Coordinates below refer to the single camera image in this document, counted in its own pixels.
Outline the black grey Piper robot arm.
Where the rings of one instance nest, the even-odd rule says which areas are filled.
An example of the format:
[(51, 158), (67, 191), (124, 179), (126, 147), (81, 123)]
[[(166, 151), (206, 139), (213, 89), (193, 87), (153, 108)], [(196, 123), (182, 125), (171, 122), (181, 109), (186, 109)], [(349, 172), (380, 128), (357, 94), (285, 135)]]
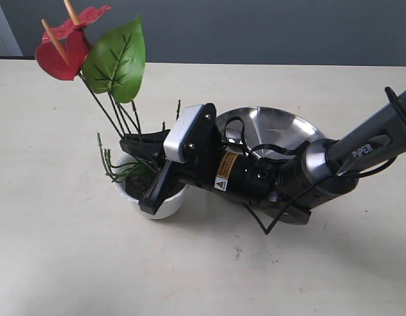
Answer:
[(274, 222), (305, 224), (313, 208), (349, 193), (406, 152), (406, 90), (385, 92), (388, 104), (340, 140), (249, 147), (244, 136), (227, 139), (212, 103), (186, 107), (170, 130), (125, 135), (122, 151), (156, 173), (140, 209), (156, 214), (181, 182), (242, 202), (249, 211), (264, 208)]

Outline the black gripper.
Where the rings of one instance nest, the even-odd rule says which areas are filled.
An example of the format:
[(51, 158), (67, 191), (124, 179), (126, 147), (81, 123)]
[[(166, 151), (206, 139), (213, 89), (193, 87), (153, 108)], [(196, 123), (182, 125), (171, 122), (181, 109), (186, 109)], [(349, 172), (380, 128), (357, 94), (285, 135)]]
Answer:
[(154, 215), (174, 187), (174, 179), (215, 194), (251, 205), (267, 201), (278, 178), (279, 166), (270, 159), (255, 159), (209, 144), (185, 150), (185, 163), (175, 160), (172, 151), (163, 149), (170, 129), (147, 134), (126, 134), (121, 150), (136, 159), (163, 165), (145, 196), (141, 211)]

